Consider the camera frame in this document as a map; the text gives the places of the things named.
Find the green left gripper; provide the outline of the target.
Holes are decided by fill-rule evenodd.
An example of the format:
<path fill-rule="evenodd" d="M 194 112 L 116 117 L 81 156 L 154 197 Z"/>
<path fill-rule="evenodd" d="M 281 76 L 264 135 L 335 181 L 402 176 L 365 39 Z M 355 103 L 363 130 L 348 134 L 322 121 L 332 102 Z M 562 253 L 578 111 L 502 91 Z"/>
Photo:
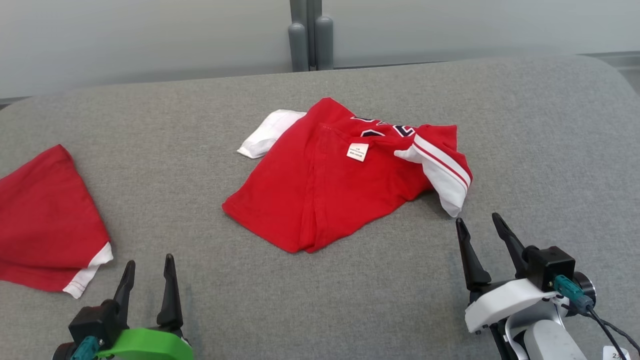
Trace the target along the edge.
<path fill-rule="evenodd" d="M 118 303 L 118 320 L 127 321 L 130 294 L 135 284 L 136 262 L 129 260 L 122 273 L 113 300 Z M 163 276 L 165 287 L 162 305 L 157 314 L 157 325 L 166 331 L 180 331 L 184 324 L 179 294 L 178 274 L 175 258 L 167 253 Z M 121 360 L 192 360 L 193 348 L 182 337 L 170 332 L 148 328 L 123 330 L 114 345 L 100 350 L 99 359 L 119 358 Z"/>

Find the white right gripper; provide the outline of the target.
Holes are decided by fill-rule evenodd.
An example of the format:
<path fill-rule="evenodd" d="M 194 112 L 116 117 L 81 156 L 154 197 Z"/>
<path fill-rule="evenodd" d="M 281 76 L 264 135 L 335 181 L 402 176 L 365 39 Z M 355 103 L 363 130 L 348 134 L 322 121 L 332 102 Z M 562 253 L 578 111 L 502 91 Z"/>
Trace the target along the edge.
<path fill-rule="evenodd" d="M 492 213 L 494 228 L 509 252 L 515 268 L 515 278 L 526 278 L 528 264 L 522 257 L 525 247 L 498 214 Z M 455 219 L 462 270 L 466 289 L 477 291 L 492 282 L 471 244 L 471 235 L 462 218 Z M 563 300 L 557 292 L 543 292 L 527 279 L 509 281 L 473 301 L 465 310 L 465 323 L 469 333 L 475 333 L 484 326 L 491 326 L 503 319 L 511 327 L 524 327 L 536 321 L 549 320 L 563 323 Z"/>

